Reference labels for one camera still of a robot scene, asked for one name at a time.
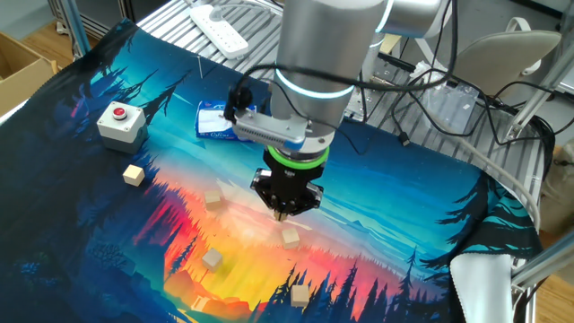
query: red button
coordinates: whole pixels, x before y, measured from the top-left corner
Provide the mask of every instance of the red button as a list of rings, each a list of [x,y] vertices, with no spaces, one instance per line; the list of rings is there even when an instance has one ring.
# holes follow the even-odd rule
[[[127,117],[126,110],[123,108],[115,108],[114,109],[114,119],[121,120]]]

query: glowing blue ring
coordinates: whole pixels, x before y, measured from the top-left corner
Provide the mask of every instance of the glowing blue ring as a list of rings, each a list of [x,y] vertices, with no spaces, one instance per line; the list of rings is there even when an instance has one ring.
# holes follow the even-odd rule
[[[277,76],[279,76],[279,79],[285,84],[287,85],[287,87],[289,87],[290,89],[294,90],[295,92],[297,92],[298,94],[302,94],[305,96],[308,96],[310,98],[314,98],[314,99],[337,99],[337,98],[341,98],[349,93],[352,92],[352,90],[355,88],[354,85],[350,86],[347,89],[344,89],[342,91],[339,92],[314,92],[314,91],[309,91],[309,90],[305,90],[302,87],[295,85],[294,83],[292,83],[291,81],[287,80],[287,78],[285,76],[283,76],[283,73],[281,73],[280,70],[275,70],[275,73],[277,74]]]
[[[381,19],[380,24],[375,30],[376,33],[380,33],[387,24],[388,16],[391,14],[391,9],[393,8],[393,3],[395,0],[388,0],[387,7],[385,8],[385,13],[383,13],[383,19]]]

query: white cable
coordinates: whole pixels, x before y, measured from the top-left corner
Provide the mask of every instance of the white cable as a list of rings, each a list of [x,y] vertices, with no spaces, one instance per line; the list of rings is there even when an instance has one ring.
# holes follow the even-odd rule
[[[440,120],[435,119],[435,117],[432,116],[431,114],[429,114],[429,115],[432,118],[432,121],[434,121],[437,125],[439,125],[439,127],[444,129],[445,131],[450,132],[450,133],[455,132],[455,130],[444,125]],[[502,177],[505,177],[508,180],[510,180],[510,182],[512,182],[512,184],[514,184],[518,188],[520,193],[522,193],[522,196],[526,198],[526,201],[528,202],[528,206],[530,206],[530,207],[526,207],[526,211],[528,212],[528,209],[530,209],[531,212],[528,212],[528,214],[530,215],[533,223],[535,224],[536,232],[538,232],[540,230],[540,211],[538,210],[538,204],[536,203],[536,200],[534,199],[534,197],[532,195],[530,195],[530,192],[528,192],[528,190],[526,190],[524,185],[522,183],[520,183],[517,179],[515,179],[514,176],[510,175],[510,173],[508,173],[503,168],[501,168],[501,166],[497,165],[490,158],[486,157],[483,153],[479,152],[478,149],[474,148],[474,146],[472,144],[470,144],[469,142],[467,142],[464,138],[462,138],[462,137],[452,137],[452,138],[455,139],[456,141],[458,141],[461,145],[463,145],[467,151],[474,154],[480,160],[485,162],[489,167],[492,167],[494,170],[496,170]]]

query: chair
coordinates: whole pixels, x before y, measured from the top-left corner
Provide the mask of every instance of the chair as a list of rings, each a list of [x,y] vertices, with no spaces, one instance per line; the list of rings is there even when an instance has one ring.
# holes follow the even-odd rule
[[[482,37],[460,52],[454,75],[494,95],[504,85],[535,72],[560,39],[558,32],[531,31],[524,18],[512,18],[505,32]],[[431,62],[433,54],[426,41],[417,39],[417,44]],[[435,66],[446,69],[438,62]]]

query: power strip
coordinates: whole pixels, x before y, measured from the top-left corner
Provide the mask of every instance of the power strip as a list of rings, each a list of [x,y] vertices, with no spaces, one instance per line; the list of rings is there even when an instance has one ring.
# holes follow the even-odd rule
[[[189,10],[191,20],[227,59],[235,59],[249,52],[249,44],[225,20],[214,22],[209,18],[213,7],[200,5]]]

